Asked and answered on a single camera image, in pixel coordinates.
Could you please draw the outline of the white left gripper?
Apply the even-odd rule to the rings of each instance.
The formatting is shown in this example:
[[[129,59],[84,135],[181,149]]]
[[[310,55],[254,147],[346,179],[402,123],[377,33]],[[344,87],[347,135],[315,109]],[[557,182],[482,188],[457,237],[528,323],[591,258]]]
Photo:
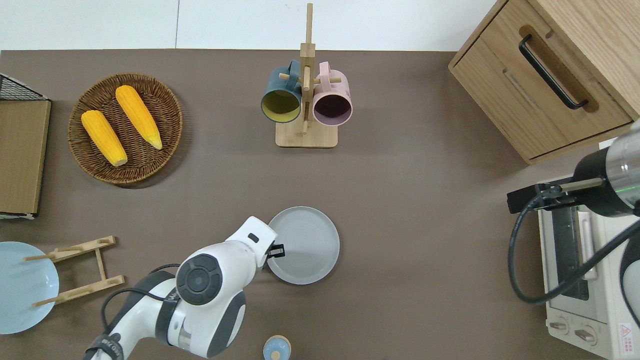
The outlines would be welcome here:
[[[262,271],[267,259],[286,256],[285,244],[274,244],[277,233],[255,216],[247,220],[226,240],[226,244],[239,246],[249,255],[249,262],[254,265],[254,272]]]

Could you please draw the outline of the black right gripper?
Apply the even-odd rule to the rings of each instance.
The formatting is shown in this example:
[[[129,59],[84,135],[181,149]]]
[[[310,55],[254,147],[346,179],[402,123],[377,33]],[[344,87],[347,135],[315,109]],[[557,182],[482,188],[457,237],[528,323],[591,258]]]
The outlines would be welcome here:
[[[576,198],[563,191],[559,184],[537,183],[535,189],[541,197],[535,205],[536,210],[551,211],[558,208],[576,207],[577,205]]]

